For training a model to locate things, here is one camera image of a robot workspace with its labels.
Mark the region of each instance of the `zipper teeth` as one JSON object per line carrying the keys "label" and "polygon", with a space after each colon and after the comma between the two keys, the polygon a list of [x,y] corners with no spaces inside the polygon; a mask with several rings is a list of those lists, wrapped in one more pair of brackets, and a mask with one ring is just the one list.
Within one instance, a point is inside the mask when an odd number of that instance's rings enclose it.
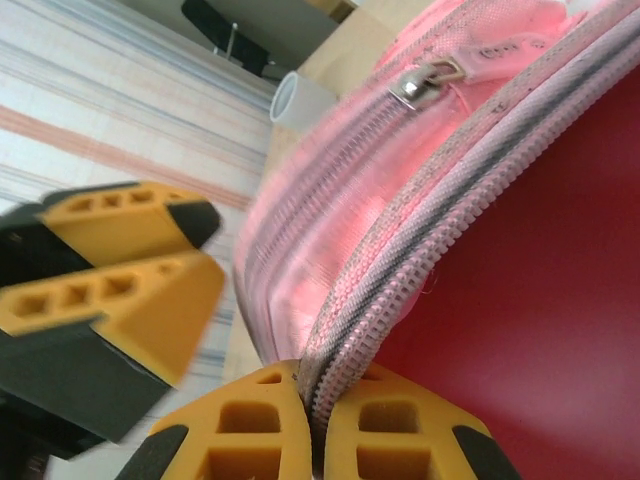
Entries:
{"label": "zipper teeth", "polygon": [[[247,279],[246,291],[257,294],[257,298],[252,303],[262,305],[258,307],[257,318],[265,320],[268,318],[265,316],[264,302],[259,298],[262,298],[262,294],[269,287],[271,275],[280,266],[283,255],[290,251],[292,244],[302,232],[307,231],[318,213],[326,208],[327,201],[333,198],[335,186],[339,184],[337,178],[355,166],[355,159],[366,158],[365,154],[371,146],[383,143],[388,134],[393,134],[398,121],[400,123],[407,121],[414,114],[407,111],[388,93],[385,93],[385,97],[374,108],[381,110],[372,119],[360,121],[364,125],[356,127],[358,132],[355,135],[349,135],[329,168],[323,169],[317,176],[306,177],[301,188],[287,195],[286,199],[281,199],[280,208],[274,212],[273,217],[270,217],[269,222],[270,225],[278,225],[279,228],[273,232],[256,235],[254,238],[254,245],[257,248],[253,249],[252,258],[247,261],[245,278]],[[272,236],[265,241],[265,236],[269,233],[272,233]]]}
{"label": "zipper teeth", "polygon": [[343,345],[341,351],[330,362],[320,382],[315,389],[311,406],[311,425],[314,436],[324,438],[329,417],[339,396],[350,388],[365,372],[394,326],[398,314],[411,295],[419,288],[433,269],[435,263],[455,243],[462,233],[540,154],[578,117],[584,113],[598,98],[621,79],[640,61],[640,53],[618,65],[617,68],[607,70],[608,75],[598,78],[596,85],[579,89],[582,99],[575,106],[566,111],[556,110],[556,118],[550,120],[550,125],[543,125],[539,131],[529,133],[512,149],[519,149],[511,153],[511,158],[491,170],[479,186],[468,192],[461,203],[466,208],[462,213],[449,215],[442,219],[430,238],[422,244],[420,249],[397,269],[395,278],[383,289],[378,298],[368,308],[363,319],[353,329],[351,336]]}
{"label": "zipper teeth", "polygon": [[[264,237],[270,232],[256,235],[254,243],[260,246],[259,253],[250,262],[247,262],[247,273],[245,274],[247,277],[255,277],[256,273],[261,273],[278,247],[291,239],[292,232],[298,233],[312,219],[312,215],[323,209],[327,198],[331,197],[333,193],[334,189],[330,186],[335,185],[336,177],[352,165],[351,161],[363,153],[372,139],[376,142],[380,141],[381,130],[390,125],[398,117],[398,113],[406,113],[400,103],[390,95],[386,95],[379,108],[382,111],[377,113],[373,119],[366,120],[365,125],[359,128],[356,135],[349,135],[346,144],[340,147],[329,168],[322,170],[317,176],[306,177],[302,186],[287,195],[287,199],[281,199],[283,203],[273,213],[273,216],[270,216],[269,222],[271,225],[280,225],[281,228],[275,229],[271,238],[266,242]],[[292,197],[296,196],[301,197],[299,201],[292,200]]]}

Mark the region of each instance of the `paper cup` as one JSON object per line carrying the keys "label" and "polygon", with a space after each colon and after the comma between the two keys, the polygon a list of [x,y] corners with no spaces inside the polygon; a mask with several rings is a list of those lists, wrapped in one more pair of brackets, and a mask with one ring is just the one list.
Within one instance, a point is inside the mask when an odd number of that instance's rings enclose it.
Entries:
{"label": "paper cup", "polygon": [[334,93],[297,72],[289,72],[273,96],[269,117],[276,125],[306,132],[337,102]]}

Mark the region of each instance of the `red fabric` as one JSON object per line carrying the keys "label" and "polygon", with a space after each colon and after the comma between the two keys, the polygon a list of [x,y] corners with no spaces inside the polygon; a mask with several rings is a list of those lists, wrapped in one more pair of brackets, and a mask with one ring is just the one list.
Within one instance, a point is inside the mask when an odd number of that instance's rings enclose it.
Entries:
{"label": "red fabric", "polygon": [[482,419],[527,480],[640,478],[638,85],[478,219],[376,359]]}

